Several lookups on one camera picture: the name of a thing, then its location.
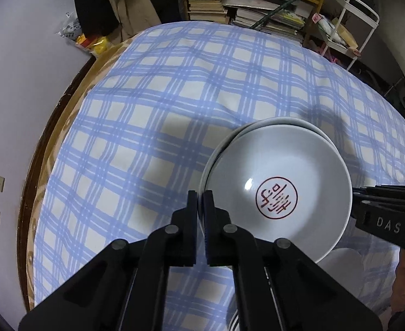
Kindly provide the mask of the large red-rimmed bowl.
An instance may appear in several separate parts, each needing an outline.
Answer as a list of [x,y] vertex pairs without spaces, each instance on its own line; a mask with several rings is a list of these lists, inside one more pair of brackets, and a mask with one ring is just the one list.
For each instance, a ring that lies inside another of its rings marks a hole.
[[235,139],[205,189],[233,224],[266,241],[285,237],[322,260],[348,224],[351,178],[338,150],[301,126],[263,126]]

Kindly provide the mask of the small red-rimmed bowl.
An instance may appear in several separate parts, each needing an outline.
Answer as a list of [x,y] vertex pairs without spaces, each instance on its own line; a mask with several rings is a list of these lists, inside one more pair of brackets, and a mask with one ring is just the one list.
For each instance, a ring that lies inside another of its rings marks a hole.
[[227,135],[215,148],[212,152],[211,156],[208,159],[208,162],[205,165],[205,168],[202,172],[202,177],[200,179],[199,187],[198,187],[198,199],[199,204],[202,204],[202,194],[205,191],[205,187],[208,182],[208,177],[213,169],[215,163],[219,159],[219,157],[223,154],[223,152],[238,138],[242,135],[251,132],[255,129],[264,127],[264,126],[271,126],[271,125],[292,125],[292,126],[300,126],[305,129],[308,129],[318,135],[320,135],[323,139],[325,139],[333,148],[338,152],[338,149],[334,142],[317,126],[313,125],[310,122],[302,120],[297,117],[271,117],[266,118],[263,120],[258,120],[255,122],[249,122],[243,126],[236,128],[233,132]]

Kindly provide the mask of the large white cherry plate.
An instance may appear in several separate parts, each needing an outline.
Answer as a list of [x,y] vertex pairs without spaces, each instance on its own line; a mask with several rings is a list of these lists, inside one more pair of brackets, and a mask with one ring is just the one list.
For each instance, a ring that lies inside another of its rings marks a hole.
[[228,323],[228,331],[240,331],[239,315],[237,309],[233,312],[232,317],[230,318],[230,321]]

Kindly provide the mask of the small white cherry plate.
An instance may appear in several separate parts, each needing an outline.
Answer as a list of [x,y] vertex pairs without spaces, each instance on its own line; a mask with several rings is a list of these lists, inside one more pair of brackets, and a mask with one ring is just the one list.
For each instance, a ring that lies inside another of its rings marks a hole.
[[364,266],[362,256],[356,250],[350,248],[332,250],[320,260],[318,266],[353,296],[360,295]]

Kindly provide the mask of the blue plaid tablecloth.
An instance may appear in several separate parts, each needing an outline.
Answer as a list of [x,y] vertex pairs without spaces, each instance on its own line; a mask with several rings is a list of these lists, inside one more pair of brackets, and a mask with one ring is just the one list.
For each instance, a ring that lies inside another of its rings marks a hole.
[[38,210],[35,302],[110,241],[138,241],[164,225],[218,144],[269,117],[318,126],[357,186],[405,184],[404,117],[340,66],[230,25],[149,28],[68,110]]

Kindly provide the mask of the white metal cart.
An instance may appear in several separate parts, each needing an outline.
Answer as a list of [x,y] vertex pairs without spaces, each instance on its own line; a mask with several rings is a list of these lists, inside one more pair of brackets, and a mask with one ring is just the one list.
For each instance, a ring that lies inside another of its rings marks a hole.
[[[350,58],[346,70],[349,71],[360,58],[375,30],[379,26],[380,17],[374,9],[361,0],[334,0],[338,5],[338,16],[329,20],[319,15],[318,31],[324,40],[320,55],[330,57],[329,50],[339,52]],[[344,24],[348,17],[354,17],[367,28],[368,32],[363,42],[358,42],[355,35]]]

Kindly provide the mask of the stack of books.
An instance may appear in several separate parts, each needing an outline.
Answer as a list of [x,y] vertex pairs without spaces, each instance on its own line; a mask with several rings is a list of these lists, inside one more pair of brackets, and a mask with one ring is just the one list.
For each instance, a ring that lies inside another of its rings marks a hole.
[[227,24],[229,17],[223,0],[187,0],[189,20]]

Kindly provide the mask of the snack bags pile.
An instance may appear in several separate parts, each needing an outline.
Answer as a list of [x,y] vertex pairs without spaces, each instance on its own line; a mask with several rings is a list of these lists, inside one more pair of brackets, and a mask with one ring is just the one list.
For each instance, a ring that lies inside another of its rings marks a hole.
[[94,57],[99,57],[110,47],[110,41],[101,35],[92,35],[87,37],[83,33],[80,21],[75,12],[66,13],[65,19],[59,26],[57,34],[67,41],[67,43],[81,49],[83,52],[90,53]]

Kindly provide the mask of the wooden bookshelf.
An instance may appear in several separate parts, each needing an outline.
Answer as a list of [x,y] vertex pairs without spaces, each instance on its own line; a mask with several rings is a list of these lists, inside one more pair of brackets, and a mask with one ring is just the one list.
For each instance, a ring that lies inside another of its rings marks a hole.
[[[223,0],[229,25],[254,28],[298,43],[311,35],[312,17],[321,11],[324,0]],[[185,19],[189,20],[187,0]]]

